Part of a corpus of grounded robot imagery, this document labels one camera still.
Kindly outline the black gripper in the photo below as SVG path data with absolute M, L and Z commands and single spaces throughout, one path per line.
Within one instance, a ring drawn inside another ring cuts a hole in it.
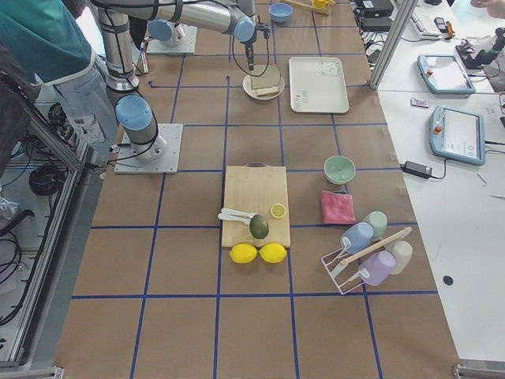
M 271 26 L 266 23 L 259 23 L 254 26 L 254 31 L 252 32 L 252 36 L 244 42 L 245 45 L 245 56 L 247 59 L 248 69 L 249 71 L 254 70 L 254 44 L 257 41 L 257 34 L 261 33 L 266 42 L 267 56 L 269 53 L 269 40 L 271 36 Z

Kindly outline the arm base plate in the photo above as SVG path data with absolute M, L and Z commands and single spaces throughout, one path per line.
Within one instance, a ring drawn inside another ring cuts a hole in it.
M 148 42 L 149 55 L 193 55 L 196 47 L 197 28 L 180 24 L 171 39 L 160 40 L 154 37 Z
M 117 161 L 114 161 L 115 174 L 176 174 L 181 149 L 183 125 L 176 123 L 159 123 L 158 136 L 150 149 L 136 157 L 150 144 L 131 144 L 129 130 L 123 133 Z

